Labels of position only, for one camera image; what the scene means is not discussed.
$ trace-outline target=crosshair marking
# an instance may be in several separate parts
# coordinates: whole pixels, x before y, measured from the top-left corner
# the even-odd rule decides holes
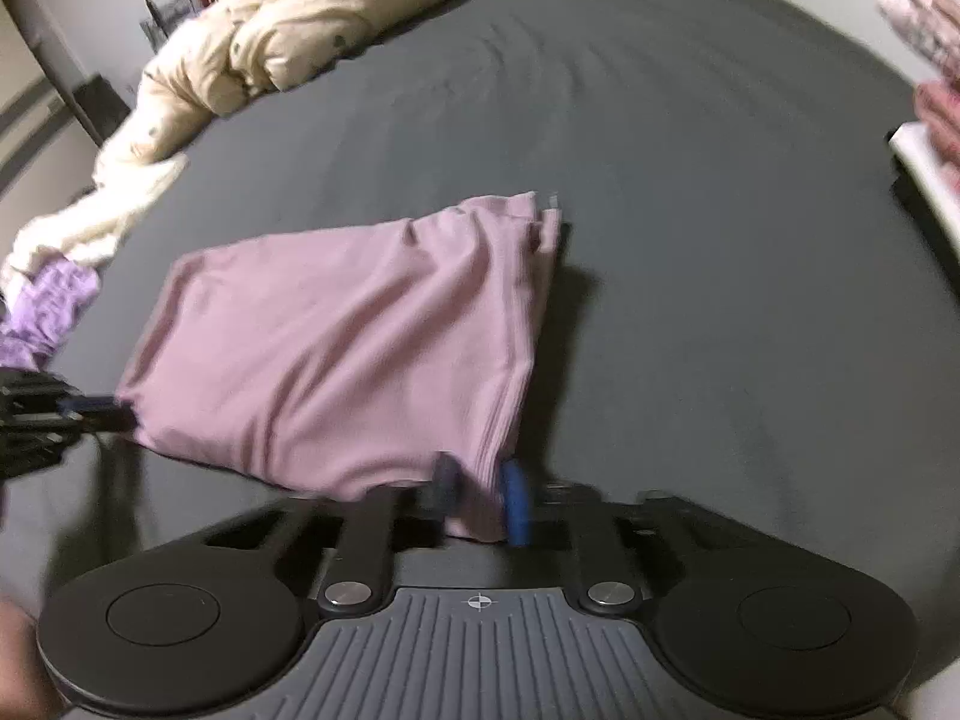
[[[483,593],[477,593],[476,595],[472,596],[472,598],[464,601],[464,603],[471,608],[475,608],[477,611],[483,611],[489,605],[495,604],[496,601],[493,600],[493,598],[488,598]]]

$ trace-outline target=purple clothing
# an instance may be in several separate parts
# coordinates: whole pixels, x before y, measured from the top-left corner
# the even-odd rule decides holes
[[[492,541],[559,232],[522,194],[187,255],[117,396],[160,454],[344,500],[449,452]]]
[[[0,322],[0,365],[40,370],[100,292],[100,276],[58,257],[28,281]]]

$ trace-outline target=pink patterned fabric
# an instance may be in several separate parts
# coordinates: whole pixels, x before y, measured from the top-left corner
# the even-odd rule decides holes
[[[877,0],[877,6],[904,42],[933,62],[947,81],[960,80],[960,23],[952,18],[960,12],[960,0]]]
[[[188,255],[117,395],[160,454],[337,498],[448,451],[469,476],[451,531],[493,541],[559,231],[532,194],[488,196]]]
[[[49,260],[0,322],[0,365],[46,367],[99,292],[93,268],[64,257]]]
[[[960,167],[953,162],[944,162],[940,167],[940,177],[953,193],[960,197]]]
[[[917,87],[913,103],[930,145],[947,162],[960,164],[960,93],[943,81],[926,81]]]

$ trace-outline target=circular pad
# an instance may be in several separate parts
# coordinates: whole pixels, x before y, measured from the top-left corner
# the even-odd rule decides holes
[[[107,624],[133,644],[169,647],[205,634],[219,616],[220,604],[206,590],[188,584],[148,584],[114,601]]]
[[[898,690],[916,621],[891,589],[794,549],[692,557],[652,629],[690,688],[750,716],[867,712]]]
[[[740,604],[740,622],[760,641],[781,650],[819,650],[850,627],[847,608],[829,595],[799,587],[767,587]]]
[[[178,544],[66,584],[40,654],[71,701],[109,714],[188,714],[261,688],[301,642],[301,607],[265,562]]]

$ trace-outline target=gray ridged plate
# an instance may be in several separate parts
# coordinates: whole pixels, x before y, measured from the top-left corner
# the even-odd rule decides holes
[[[94,718],[73,709],[67,720]],[[324,625],[299,662],[210,720],[733,720],[682,688],[631,623],[558,589],[400,589]],[[891,718],[871,712],[863,720]]]

